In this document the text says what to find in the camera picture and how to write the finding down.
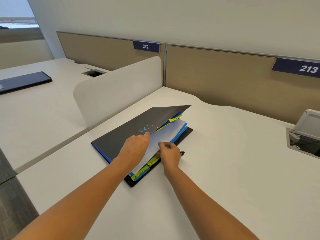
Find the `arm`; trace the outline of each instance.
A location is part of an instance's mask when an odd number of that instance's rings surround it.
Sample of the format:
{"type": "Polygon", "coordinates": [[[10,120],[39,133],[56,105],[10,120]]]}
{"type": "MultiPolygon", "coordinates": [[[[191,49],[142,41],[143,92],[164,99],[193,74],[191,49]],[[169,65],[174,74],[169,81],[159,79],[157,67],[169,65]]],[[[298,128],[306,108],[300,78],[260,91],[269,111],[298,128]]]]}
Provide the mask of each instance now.
{"type": "Polygon", "coordinates": [[[31,222],[14,240],[84,239],[121,181],[141,161],[150,134],[132,136],[109,166],[31,222]]]}
{"type": "Polygon", "coordinates": [[[159,142],[159,147],[164,174],[201,240],[258,240],[246,226],[211,199],[179,169],[181,156],[176,145],[159,142]]]}

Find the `desk surface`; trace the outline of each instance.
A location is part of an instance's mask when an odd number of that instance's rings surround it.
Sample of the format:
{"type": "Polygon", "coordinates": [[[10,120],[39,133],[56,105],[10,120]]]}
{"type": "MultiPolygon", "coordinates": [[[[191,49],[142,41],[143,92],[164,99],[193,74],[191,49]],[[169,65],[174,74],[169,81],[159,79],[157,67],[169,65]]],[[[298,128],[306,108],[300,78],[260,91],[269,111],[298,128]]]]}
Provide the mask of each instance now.
{"type": "Polygon", "coordinates": [[[0,70],[0,79],[43,71],[52,82],[0,95],[0,148],[18,173],[48,156],[62,142],[87,132],[73,89],[99,69],[57,59],[0,70]]]}
{"type": "MultiPolygon", "coordinates": [[[[180,168],[262,239],[318,239],[320,161],[286,145],[293,125],[206,104],[162,87],[18,175],[41,214],[107,162],[90,142],[153,106],[192,106],[194,131],[179,147],[180,168]]],[[[159,164],[134,188],[122,182],[87,239],[197,239],[159,164]]]]}

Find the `white paper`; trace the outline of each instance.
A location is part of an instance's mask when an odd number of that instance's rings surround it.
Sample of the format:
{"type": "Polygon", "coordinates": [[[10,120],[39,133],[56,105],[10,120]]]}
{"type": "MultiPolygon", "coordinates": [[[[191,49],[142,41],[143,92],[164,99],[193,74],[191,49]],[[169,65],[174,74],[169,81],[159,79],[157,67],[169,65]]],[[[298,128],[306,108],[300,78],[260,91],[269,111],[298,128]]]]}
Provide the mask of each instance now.
{"type": "Polygon", "coordinates": [[[146,153],[141,162],[132,170],[132,173],[136,174],[139,170],[152,158],[154,154],[160,149],[158,147],[159,141],[171,141],[178,134],[181,128],[185,125],[185,121],[178,119],[174,123],[170,123],[163,129],[154,132],[150,136],[150,144],[146,149],[146,153]]]}

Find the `desk number 213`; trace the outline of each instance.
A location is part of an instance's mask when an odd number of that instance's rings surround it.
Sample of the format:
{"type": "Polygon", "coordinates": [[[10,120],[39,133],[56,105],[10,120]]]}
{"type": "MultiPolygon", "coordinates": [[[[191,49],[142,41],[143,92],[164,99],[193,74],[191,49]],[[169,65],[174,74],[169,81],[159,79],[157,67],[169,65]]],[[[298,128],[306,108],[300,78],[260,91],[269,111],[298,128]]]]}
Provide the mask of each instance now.
{"type": "Polygon", "coordinates": [[[311,73],[316,73],[318,71],[319,67],[312,67],[312,66],[307,66],[307,65],[303,65],[302,69],[300,69],[299,71],[301,72],[311,72],[311,73]]]}

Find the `blue sign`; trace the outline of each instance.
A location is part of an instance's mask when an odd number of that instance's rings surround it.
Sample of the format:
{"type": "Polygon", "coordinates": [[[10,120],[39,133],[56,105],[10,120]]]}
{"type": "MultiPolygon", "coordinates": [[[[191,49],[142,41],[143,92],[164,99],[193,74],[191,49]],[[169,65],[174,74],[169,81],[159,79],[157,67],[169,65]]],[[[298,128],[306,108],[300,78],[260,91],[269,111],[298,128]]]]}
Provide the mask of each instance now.
{"type": "Polygon", "coordinates": [[[135,50],[150,51],[160,53],[160,43],[147,41],[133,41],[133,48],[135,50]]]}
{"type": "Polygon", "coordinates": [[[320,78],[320,63],[311,61],[277,58],[271,70],[320,78]]]}

